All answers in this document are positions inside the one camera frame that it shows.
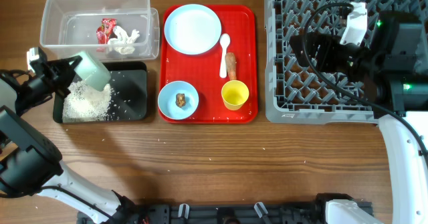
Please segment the brown food scrap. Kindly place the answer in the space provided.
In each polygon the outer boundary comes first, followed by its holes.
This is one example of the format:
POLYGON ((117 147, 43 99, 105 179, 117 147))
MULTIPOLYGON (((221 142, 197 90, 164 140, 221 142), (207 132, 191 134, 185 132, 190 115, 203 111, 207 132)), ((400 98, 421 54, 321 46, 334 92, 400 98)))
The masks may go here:
POLYGON ((179 107, 182 108, 186 105, 186 100, 185 100, 185 94, 182 93, 178 93, 176 95, 176 101, 175 104, 179 107))

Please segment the yellow cup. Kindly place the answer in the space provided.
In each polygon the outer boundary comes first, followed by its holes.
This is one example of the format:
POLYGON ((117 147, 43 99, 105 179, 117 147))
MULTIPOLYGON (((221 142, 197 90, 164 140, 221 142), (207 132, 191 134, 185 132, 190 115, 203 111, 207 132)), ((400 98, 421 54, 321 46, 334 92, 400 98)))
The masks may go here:
POLYGON ((228 110, 240 109, 249 98, 249 88, 239 80, 226 82, 221 89, 223 103, 228 110))

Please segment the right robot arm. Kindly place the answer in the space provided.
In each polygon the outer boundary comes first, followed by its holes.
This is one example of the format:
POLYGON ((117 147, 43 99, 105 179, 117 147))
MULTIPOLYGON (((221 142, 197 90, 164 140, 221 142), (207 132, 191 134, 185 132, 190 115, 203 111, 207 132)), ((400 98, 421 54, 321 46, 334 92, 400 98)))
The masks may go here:
POLYGON ((356 101, 370 106, 387 149, 394 223, 427 222, 427 74, 416 70, 423 32, 419 18, 402 11, 381 11, 368 47, 365 11, 350 4, 346 29, 336 37, 309 30, 290 40, 298 62, 324 79, 340 72, 362 82, 356 101))

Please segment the green bowl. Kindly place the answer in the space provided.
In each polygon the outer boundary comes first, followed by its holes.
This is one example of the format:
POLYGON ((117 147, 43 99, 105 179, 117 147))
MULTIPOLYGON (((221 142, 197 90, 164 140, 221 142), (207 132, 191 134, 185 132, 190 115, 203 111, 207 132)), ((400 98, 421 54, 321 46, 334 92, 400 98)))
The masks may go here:
POLYGON ((80 56, 82 60, 74 68, 75 73, 93 89, 103 91, 111 78, 106 66, 90 52, 81 51, 76 56, 80 56))

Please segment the white rice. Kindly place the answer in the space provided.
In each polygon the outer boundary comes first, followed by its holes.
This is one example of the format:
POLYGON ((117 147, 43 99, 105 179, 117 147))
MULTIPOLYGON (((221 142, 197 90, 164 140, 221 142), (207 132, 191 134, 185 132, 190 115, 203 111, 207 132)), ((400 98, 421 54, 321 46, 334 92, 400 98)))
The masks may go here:
POLYGON ((107 119, 112 101, 110 84, 106 84, 99 92, 85 81, 79 81, 71 83, 69 90, 70 94, 64 100, 63 122, 94 122, 107 119))

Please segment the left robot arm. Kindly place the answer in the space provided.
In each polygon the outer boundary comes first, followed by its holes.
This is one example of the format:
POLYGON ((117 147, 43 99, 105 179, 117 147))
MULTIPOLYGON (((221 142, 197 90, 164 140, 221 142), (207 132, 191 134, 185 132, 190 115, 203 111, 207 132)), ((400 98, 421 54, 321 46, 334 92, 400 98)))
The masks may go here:
POLYGON ((109 71, 86 52, 53 61, 39 53, 29 64, 31 75, 1 70, 1 142, 17 145, 1 160, 1 197, 49 197, 77 209, 93 223, 142 223, 144 213, 138 205, 74 172, 56 145, 22 119, 52 94, 67 96, 75 75, 102 89, 110 79, 109 71), (28 79, 20 84, 17 78, 23 75, 28 79))

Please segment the red candy wrapper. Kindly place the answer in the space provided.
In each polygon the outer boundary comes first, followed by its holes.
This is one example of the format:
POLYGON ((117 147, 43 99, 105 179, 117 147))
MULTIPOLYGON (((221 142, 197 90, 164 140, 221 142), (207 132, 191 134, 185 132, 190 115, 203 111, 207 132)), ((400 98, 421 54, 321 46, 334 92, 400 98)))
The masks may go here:
POLYGON ((101 26, 96 30, 96 36, 99 44, 107 44, 113 29, 117 25, 117 20, 114 18, 103 18, 101 26))

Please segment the small light blue bowl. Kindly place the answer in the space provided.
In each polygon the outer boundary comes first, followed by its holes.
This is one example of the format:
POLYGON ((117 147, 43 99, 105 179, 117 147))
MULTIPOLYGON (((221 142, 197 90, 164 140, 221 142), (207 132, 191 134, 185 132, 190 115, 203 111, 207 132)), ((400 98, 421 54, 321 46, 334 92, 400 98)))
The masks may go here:
POLYGON ((165 85, 158 95, 160 112, 172 120, 184 120, 190 117, 198 108, 199 94, 196 88, 188 82, 174 81, 165 85), (185 94, 186 105, 179 108, 176 104, 176 95, 185 94))

